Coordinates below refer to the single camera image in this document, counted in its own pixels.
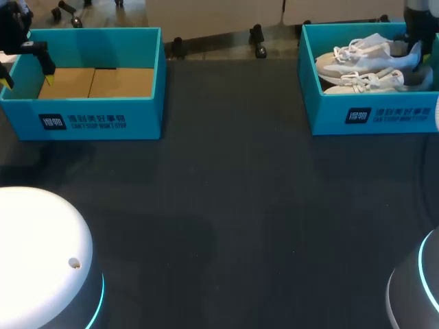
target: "led light ring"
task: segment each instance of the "led light ring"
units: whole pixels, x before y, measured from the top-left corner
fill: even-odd
[[[104,301],[104,287],[105,287],[105,283],[104,283],[104,275],[102,274],[102,292],[101,292],[101,299],[100,299],[100,301],[99,301],[99,305],[97,305],[97,308],[96,308],[96,312],[95,312],[95,314],[93,315],[93,317],[91,318],[90,323],[88,324],[87,327],[85,327],[85,329],[90,329],[90,328],[91,328],[91,326],[93,325],[93,323],[94,323],[95,320],[96,320],[96,317],[97,317],[97,314],[99,313],[99,310],[101,309],[102,301]]]
[[[439,304],[434,299],[433,294],[431,293],[430,288],[428,287],[427,281],[426,281],[425,276],[424,276],[424,269],[423,269],[423,250],[424,250],[425,242],[427,241],[427,239],[431,233],[433,233],[433,231],[431,231],[425,237],[424,241],[420,244],[419,255],[418,255],[418,267],[419,267],[420,281],[423,283],[424,290],[425,290],[428,298],[430,299],[430,302],[433,304],[434,308],[439,312]]]

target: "dark gray tabletop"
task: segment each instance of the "dark gray tabletop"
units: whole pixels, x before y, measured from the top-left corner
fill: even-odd
[[[437,137],[312,137],[293,60],[168,65],[160,141],[20,143],[0,121],[0,183],[86,219],[110,328],[389,328]]]

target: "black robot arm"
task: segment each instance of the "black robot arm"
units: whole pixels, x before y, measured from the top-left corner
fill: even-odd
[[[31,53],[38,58],[43,74],[49,84],[53,84],[55,64],[47,52],[46,42],[30,42],[27,33],[32,24],[32,12],[25,4],[20,5],[15,1],[0,0],[0,51],[6,55],[21,55]],[[0,63],[0,83],[9,89],[14,87],[14,82]]]

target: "shoe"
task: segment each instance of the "shoe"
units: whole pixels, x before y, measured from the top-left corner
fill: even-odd
[[[343,75],[339,86],[330,87],[325,94],[362,94],[430,91],[433,89],[433,70],[421,66],[416,72],[399,71],[392,67],[377,74]]]
[[[420,62],[420,51],[420,42],[407,54],[406,42],[388,40],[376,33],[364,39],[352,40],[347,47],[334,47],[333,53],[316,59],[316,68],[323,80],[337,85],[342,75],[351,72],[363,75],[388,67],[396,70],[414,69]]]

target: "teal box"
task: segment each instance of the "teal box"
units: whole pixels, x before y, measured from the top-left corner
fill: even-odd
[[[151,97],[38,99],[44,75],[32,55],[17,58],[0,106],[22,141],[158,139],[166,59],[159,28],[34,29],[57,67],[154,69]]]
[[[373,33],[394,39],[405,33],[404,23],[341,23],[305,25],[299,46],[298,76],[313,135],[438,132],[438,91],[326,95],[314,59]],[[439,90],[438,39],[428,59]]]

